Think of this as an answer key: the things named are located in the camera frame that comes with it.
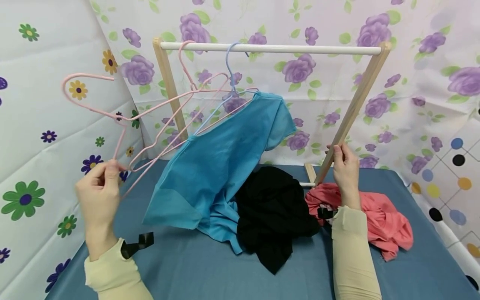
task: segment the pink cloth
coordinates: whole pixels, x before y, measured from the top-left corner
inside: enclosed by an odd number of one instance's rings
[[[382,250],[385,261],[396,257],[398,247],[410,250],[413,232],[409,221],[399,213],[384,194],[360,192],[361,208],[367,215],[368,241]],[[319,184],[305,197],[310,215],[317,216],[320,204],[329,204],[335,210],[341,206],[340,189],[335,183]]]

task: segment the black garment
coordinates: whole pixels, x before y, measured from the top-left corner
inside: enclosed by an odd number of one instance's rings
[[[257,253],[273,274],[292,254],[292,239],[311,237],[320,226],[309,214],[303,188],[290,174],[263,167],[250,174],[235,195],[237,237],[247,252]]]

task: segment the black strap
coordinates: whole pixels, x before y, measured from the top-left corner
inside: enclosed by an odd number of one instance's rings
[[[138,243],[127,244],[123,241],[120,252],[124,259],[131,258],[137,251],[145,249],[153,245],[153,232],[142,233],[138,235]]]

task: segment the blue garment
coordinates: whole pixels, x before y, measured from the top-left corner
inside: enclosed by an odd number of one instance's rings
[[[158,180],[143,223],[197,228],[214,240],[228,240],[235,254],[241,253],[232,198],[262,153],[295,130],[282,97],[256,93],[235,115],[189,137]]]

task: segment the wooden rack frame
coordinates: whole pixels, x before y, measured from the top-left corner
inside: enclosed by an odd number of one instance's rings
[[[168,43],[163,42],[161,38],[157,37],[153,40],[153,48],[155,51],[156,59],[162,73],[163,81],[165,83],[165,89],[168,97],[174,98],[178,96],[175,81],[173,80],[172,69],[168,60],[167,50],[179,50],[181,43]],[[222,51],[226,52],[229,44],[203,44],[203,43],[191,43],[185,45],[184,50],[203,50],[203,51]],[[360,108],[362,107],[365,99],[367,98],[370,89],[375,82],[378,73],[383,67],[385,60],[390,53],[392,46],[390,42],[382,42],[379,47],[336,47],[336,46],[292,46],[292,45],[246,45],[239,44],[232,47],[233,52],[270,52],[270,53],[310,53],[310,54],[362,54],[372,55],[367,69],[363,73],[362,81],[353,96],[353,99],[343,117],[343,120],[338,127],[338,131],[332,141],[332,145],[342,144],[348,131],[352,127],[355,118],[357,117]],[[175,113],[180,107],[180,101],[175,100],[170,103],[172,112]],[[185,128],[185,120],[183,114],[180,111],[175,116],[175,122],[179,132]],[[180,136],[183,140],[188,138],[187,131]],[[311,164],[305,164],[309,181],[308,183],[302,183],[302,186],[314,187],[325,179],[330,166],[333,163],[333,148],[331,148],[325,157],[323,164],[320,166],[318,173],[315,173]]]

